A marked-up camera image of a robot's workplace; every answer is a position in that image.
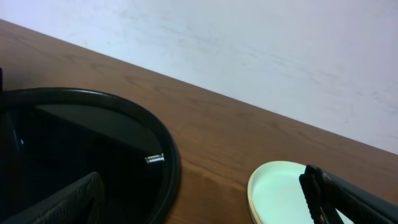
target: desk surface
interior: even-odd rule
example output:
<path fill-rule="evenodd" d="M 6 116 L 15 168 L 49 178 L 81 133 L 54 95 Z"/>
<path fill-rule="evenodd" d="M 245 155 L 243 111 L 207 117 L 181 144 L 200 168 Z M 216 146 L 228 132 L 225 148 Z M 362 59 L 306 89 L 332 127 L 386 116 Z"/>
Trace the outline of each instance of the desk surface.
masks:
<path fill-rule="evenodd" d="M 250 223 L 246 186 L 251 173 L 270 161 L 316 164 L 398 204 L 395 154 L 5 21 L 0 66 L 5 90 L 104 91 L 158 116 L 182 157 L 169 223 Z"/>

